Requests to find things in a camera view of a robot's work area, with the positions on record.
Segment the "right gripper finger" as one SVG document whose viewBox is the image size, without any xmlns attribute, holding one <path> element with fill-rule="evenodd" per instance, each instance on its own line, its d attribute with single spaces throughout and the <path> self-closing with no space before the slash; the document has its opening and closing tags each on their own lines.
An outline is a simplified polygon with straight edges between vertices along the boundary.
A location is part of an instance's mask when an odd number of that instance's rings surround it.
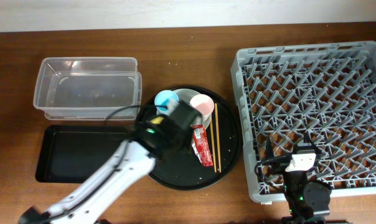
<svg viewBox="0 0 376 224">
<path fill-rule="evenodd" d="M 312 149 L 315 153 L 321 153 L 321 150 L 314 144 L 308 132 L 306 132 L 303 136 L 303 143 L 306 147 Z"/>
<path fill-rule="evenodd" d="M 272 146 L 271 138 L 268 136 L 266 140 L 266 147 L 265 147 L 265 159 L 272 159 L 272 158 L 274 158 L 273 146 Z"/>
</svg>

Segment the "red sauce packet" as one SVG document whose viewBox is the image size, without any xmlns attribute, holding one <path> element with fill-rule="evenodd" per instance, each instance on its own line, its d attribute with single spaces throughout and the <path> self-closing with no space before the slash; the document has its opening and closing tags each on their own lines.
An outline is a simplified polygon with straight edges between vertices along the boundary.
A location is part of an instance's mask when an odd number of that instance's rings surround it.
<svg viewBox="0 0 376 224">
<path fill-rule="evenodd" d="M 212 155 L 210 153 L 209 143 L 205 128 L 202 124 L 193 126 L 193 149 L 200 163 L 204 167 L 214 165 Z"/>
</svg>

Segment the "blue plastic cup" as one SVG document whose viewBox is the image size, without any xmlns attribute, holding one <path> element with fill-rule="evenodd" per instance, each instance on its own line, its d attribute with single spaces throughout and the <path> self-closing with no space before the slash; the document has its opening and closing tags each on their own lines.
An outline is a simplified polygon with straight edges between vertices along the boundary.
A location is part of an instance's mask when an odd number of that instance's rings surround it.
<svg viewBox="0 0 376 224">
<path fill-rule="evenodd" d="M 158 113 L 169 115 L 177 106 L 178 101 L 179 97 L 175 92 L 171 90 L 163 90 L 156 95 L 154 105 Z"/>
</svg>

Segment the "pink plastic cup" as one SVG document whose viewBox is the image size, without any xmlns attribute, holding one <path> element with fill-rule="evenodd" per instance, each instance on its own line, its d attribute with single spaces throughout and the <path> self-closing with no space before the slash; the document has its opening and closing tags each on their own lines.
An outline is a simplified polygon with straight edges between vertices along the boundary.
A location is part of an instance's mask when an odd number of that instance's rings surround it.
<svg viewBox="0 0 376 224">
<path fill-rule="evenodd" d="M 190 105 L 199 111 L 202 115 L 194 121 L 194 125 L 205 124 L 214 111 L 214 102 L 208 95 L 199 94 L 195 95 L 190 100 Z"/>
</svg>

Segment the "yellow bowl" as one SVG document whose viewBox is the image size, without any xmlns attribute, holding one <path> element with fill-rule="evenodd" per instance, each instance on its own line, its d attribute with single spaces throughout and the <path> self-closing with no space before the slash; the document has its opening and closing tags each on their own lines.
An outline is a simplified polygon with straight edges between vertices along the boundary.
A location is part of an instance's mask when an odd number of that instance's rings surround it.
<svg viewBox="0 0 376 224">
<path fill-rule="evenodd" d="M 162 123 L 163 120 L 164 120 L 163 116 L 156 116 L 152 118 L 149 122 L 153 125 L 159 125 Z"/>
</svg>

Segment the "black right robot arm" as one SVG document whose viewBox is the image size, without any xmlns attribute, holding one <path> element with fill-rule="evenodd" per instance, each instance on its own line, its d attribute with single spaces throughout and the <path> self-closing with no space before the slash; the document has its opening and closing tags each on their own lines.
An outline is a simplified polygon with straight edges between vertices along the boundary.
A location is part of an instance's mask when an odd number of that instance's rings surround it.
<svg viewBox="0 0 376 224">
<path fill-rule="evenodd" d="M 266 140 L 265 165 L 271 173 L 283 177 L 283 194 L 289 205 L 290 216 L 282 223 L 325 223 L 330 214 L 331 187 L 319 180 L 309 180 L 308 172 L 315 169 L 321 159 L 321 150 L 305 134 L 303 142 L 293 146 L 293 151 L 274 156 L 271 139 Z"/>
</svg>

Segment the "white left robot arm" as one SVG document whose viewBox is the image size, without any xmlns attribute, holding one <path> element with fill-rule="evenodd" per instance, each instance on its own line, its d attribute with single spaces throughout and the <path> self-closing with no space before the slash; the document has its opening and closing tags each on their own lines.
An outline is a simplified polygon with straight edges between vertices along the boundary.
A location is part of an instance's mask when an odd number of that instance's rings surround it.
<svg viewBox="0 0 376 224">
<path fill-rule="evenodd" d="M 137 123 L 131 136 L 79 188 L 44 213 L 29 208 L 18 222 L 95 223 L 124 191 L 148 175 L 165 153 L 189 145 L 192 134 L 191 124 L 163 116 Z"/>
</svg>

